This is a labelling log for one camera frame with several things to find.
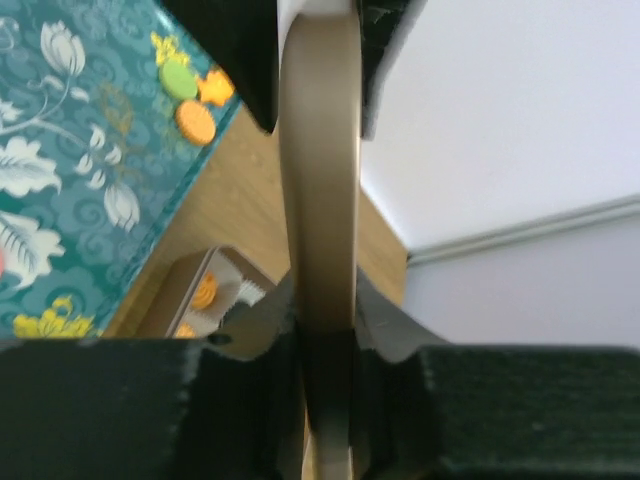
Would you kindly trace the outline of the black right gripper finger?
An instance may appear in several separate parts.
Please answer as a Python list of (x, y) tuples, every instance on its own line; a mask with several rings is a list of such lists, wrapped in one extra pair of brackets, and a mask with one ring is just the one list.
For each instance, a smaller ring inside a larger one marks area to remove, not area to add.
[(161, 5), (230, 78), (257, 126), (278, 118), (278, 3), (165, 0)]
[(427, 2), (363, 0), (357, 2), (362, 57), (361, 138), (375, 134), (383, 85)]

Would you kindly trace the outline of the brown tin lid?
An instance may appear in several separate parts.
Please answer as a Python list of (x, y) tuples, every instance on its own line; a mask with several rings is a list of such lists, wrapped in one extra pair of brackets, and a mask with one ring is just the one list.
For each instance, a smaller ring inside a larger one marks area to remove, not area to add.
[(295, 18), (282, 52), (279, 146), (318, 479), (351, 475), (361, 74), (354, 9)]

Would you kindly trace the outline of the orange dotted round cookie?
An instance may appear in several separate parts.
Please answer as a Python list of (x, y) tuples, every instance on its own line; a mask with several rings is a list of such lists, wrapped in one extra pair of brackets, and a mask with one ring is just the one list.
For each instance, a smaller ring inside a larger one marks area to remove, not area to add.
[(197, 333), (188, 323), (180, 323), (174, 332), (175, 338), (196, 338)]

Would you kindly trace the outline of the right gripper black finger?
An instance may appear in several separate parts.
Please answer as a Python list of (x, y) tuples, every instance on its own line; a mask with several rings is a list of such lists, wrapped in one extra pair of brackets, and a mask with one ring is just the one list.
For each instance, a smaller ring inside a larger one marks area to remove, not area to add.
[(454, 344), (360, 275), (358, 479), (635, 479), (633, 348)]
[(209, 340), (1, 345), (5, 479), (297, 479), (292, 282)]

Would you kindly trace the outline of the orange swirl cookie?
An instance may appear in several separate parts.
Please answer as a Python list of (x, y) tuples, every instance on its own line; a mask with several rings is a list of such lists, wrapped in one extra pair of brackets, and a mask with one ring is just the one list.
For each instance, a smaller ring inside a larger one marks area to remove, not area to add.
[(201, 278), (191, 299), (191, 307), (203, 310), (210, 306), (217, 294), (217, 280), (213, 273), (207, 271)]

